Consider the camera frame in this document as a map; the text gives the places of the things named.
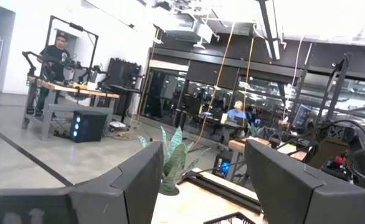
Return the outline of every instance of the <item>white wall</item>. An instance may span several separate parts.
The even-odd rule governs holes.
[[[140,65],[145,64],[151,45],[147,35],[131,30],[98,9],[69,12],[64,8],[65,3],[61,2],[61,0],[0,0],[0,6],[16,12],[3,92],[27,94],[26,73],[29,66],[21,52],[29,50],[39,52],[44,48],[51,14],[81,25],[100,36],[94,64],[101,63],[104,70],[107,69],[111,57],[119,57]],[[129,8],[130,14],[141,10],[134,7],[136,6]],[[82,34],[76,42],[76,60],[81,61],[82,65],[88,65],[91,52],[92,44],[87,35]]]
[[[0,91],[4,86],[15,13],[0,7],[0,37],[2,38],[2,55],[0,61]]]

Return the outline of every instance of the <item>concrete floor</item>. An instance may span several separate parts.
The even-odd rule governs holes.
[[[41,141],[37,137],[39,128],[33,124],[27,130],[21,129],[23,109],[26,96],[8,95],[0,93],[0,133],[15,142],[18,146],[38,158],[50,168],[58,172],[73,184],[92,179],[114,168],[133,154],[141,150],[137,135],[149,139],[161,139],[160,123],[142,118],[143,124],[128,135],[130,141],[103,138],[101,142],[74,143],[71,140],[51,137],[48,141]],[[71,103],[60,99],[60,103]],[[172,134],[174,129],[162,124],[165,130]],[[184,133],[187,142],[195,141],[197,136]],[[207,147],[210,150],[198,163],[201,169],[213,166],[219,151],[216,144],[203,139],[196,148],[200,150],[187,156],[187,162],[193,161]],[[15,150],[0,138],[0,189],[36,189],[63,187],[64,185],[53,178],[26,156]]]

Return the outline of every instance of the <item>jeans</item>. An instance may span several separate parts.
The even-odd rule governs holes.
[[[44,102],[45,102],[45,98],[48,96],[50,90],[47,88],[41,88],[40,89],[40,93],[39,93],[39,99],[37,100],[37,105],[36,105],[36,109],[38,111],[42,111],[44,109]],[[60,91],[57,91],[56,95],[55,95],[55,104],[58,104],[58,97],[59,97]]]

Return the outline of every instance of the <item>black t-shirt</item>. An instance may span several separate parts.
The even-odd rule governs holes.
[[[67,57],[70,57],[70,54],[67,50],[63,49],[60,50],[55,45],[50,45],[47,47],[47,51],[45,52],[46,55],[49,55],[53,58],[55,58],[58,61],[63,61]],[[64,77],[64,66],[58,62],[54,62],[51,69],[55,72],[54,80],[56,81],[63,81],[65,79]]]

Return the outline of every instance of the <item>blue shirt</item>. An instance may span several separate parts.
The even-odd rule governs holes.
[[[233,119],[234,117],[237,118],[246,118],[246,115],[243,111],[236,112],[235,109],[231,109],[227,112],[228,118]]]

